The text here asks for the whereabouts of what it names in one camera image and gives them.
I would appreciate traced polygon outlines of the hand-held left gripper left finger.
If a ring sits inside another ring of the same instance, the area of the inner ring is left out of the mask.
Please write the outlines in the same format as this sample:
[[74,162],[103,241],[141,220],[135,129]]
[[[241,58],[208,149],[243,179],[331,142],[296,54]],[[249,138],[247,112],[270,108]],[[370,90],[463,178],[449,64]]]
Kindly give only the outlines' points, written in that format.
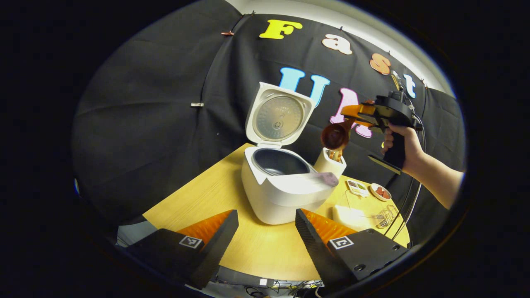
[[238,227],[237,210],[230,209],[178,231],[158,229],[126,251],[166,281],[201,290],[217,272]]

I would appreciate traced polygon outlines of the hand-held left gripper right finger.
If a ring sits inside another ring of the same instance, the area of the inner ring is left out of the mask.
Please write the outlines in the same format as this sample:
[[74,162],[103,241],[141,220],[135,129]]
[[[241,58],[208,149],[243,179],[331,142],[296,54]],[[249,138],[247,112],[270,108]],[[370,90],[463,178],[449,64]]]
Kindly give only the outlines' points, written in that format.
[[329,290],[367,279],[409,251],[375,229],[356,231],[304,208],[296,209],[295,226]]

